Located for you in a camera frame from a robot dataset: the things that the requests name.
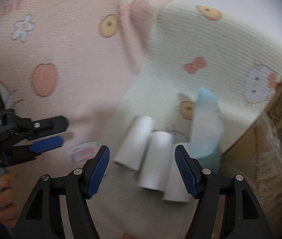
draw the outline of finger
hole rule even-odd
[[[5,227],[11,229],[14,228],[16,226],[17,223],[17,219],[11,219],[9,221],[4,221],[4,222],[0,222],[2,225],[4,225]]]
[[[14,174],[8,172],[0,177],[0,188],[10,188],[14,180]]]
[[[137,239],[135,236],[125,233],[120,239]]]
[[[0,209],[0,222],[9,221],[18,217],[18,210],[15,204],[10,204]]]
[[[11,188],[5,189],[0,192],[0,208],[8,206],[16,200],[14,191]]]

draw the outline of metal screw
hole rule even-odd
[[[75,169],[75,170],[73,171],[73,173],[74,173],[75,175],[79,175],[79,174],[82,173],[82,169],[80,169],[80,168]]]
[[[206,175],[209,175],[209,174],[211,174],[211,170],[210,170],[210,169],[207,169],[207,168],[204,168],[204,169],[202,170],[202,173],[204,173],[204,174],[206,174]]]
[[[42,176],[41,176],[41,180],[42,180],[43,182],[49,180],[49,175],[47,175],[47,174],[42,175]]]
[[[244,177],[243,177],[241,174],[236,175],[235,178],[236,178],[238,181],[244,180]]]

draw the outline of paper towel roll core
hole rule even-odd
[[[183,145],[184,148],[188,150],[189,143],[179,143],[172,147],[170,170],[167,176],[163,199],[169,201],[188,202],[192,197],[186,191],[178,166],[175,162],[175,148],[178,145]]]
[[[153,133],[148,153],[139,178],[139,187],[164,191],[169,171],[173,136],[157,131]]]
[[[133,171],[138,171],[153,128],[154,121],[151,117],[138,117],[113,161]]]

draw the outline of clear plastic wrap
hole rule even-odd
[[[263,208],[274,238],[279,238],[282,235],[282,134],[278,134],[265,112],[252,129],[261,138],[255,142],[255,154],[250,159],[238,157],[231,163],[222,163],[219,174],[229,177],[242,174],[246,178]]]

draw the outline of blue cloth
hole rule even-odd
[[[209,168],[215,173],[221,164],[218,146],[223,131],[218,99],[209,90],[202,88],[195,104],[188,153],[203,168]]]

